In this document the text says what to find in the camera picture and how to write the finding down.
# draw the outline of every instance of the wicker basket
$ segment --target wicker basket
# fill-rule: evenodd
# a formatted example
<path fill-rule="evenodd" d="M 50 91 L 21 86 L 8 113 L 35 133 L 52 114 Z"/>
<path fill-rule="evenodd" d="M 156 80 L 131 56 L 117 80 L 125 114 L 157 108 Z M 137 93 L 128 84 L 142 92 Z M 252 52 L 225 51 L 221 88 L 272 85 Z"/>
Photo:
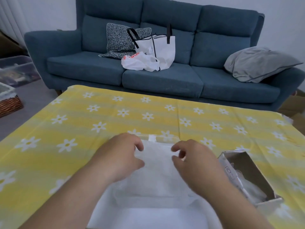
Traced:
<path fill-rule="evenodd" d="M 15 88 L 0 83 L 0 118 L 23 108 Z"/>

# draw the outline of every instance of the left hand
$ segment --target left hand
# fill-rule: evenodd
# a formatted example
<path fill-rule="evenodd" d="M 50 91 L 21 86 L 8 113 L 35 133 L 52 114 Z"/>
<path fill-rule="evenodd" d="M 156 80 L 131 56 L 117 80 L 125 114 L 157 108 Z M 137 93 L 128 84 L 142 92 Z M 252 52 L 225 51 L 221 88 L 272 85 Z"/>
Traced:
<path fill-rule="evenodd" d="M 135 147 L 140 151 L 144 149 L 141 139 L 136 135 L 116 135 L 97 149 L 88 165 L 102 167 L 109 184 L 123 180 L 145 165 L 135 157 Z"/>

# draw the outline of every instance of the gray floor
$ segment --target gray floor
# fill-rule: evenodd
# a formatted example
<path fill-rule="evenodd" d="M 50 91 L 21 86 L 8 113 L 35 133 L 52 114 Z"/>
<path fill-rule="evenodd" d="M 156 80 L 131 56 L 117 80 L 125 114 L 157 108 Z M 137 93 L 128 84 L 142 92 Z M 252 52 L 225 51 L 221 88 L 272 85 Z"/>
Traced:
<path fill-rule="evenodd" d="M 42 80 L 16 88 L 24 108 L 0 118 L 0 141 L 57 97 Z"/>

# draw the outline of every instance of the sofa leg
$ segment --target sofa leg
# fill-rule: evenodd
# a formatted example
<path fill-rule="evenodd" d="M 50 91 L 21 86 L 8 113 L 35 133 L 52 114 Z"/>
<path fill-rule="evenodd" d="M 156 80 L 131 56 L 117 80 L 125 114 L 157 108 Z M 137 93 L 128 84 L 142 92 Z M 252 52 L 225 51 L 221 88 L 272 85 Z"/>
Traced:
<path fill-rule="evenodd" d="M 55 92 L 57 93 L 58 96 L 60 96 L 63 93 L 62 90 L 55 90 Z"/>

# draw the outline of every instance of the blue sofa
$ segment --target blue sofa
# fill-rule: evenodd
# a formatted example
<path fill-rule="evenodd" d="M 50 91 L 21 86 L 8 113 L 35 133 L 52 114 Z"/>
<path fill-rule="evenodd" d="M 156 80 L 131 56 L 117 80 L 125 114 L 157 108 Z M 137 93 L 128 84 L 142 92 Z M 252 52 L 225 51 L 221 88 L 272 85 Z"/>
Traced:
<path fill-rule="evenodd" d="M 276 111 L 303 82 L 290 68 L 261 83 L 241 83 L 223 65 L 229 55 L 256 46 L 264 15 L 253 10 L 172 0 L 76 0 L 77 29 L 25 34 L 29 54 L 50 89 L 75 84 L 169 98 Z M 175 61 L 169 69 L 126 70 L 107 52 L 106 25 L 151 27 L 165 34 L 172 24 Z"/>

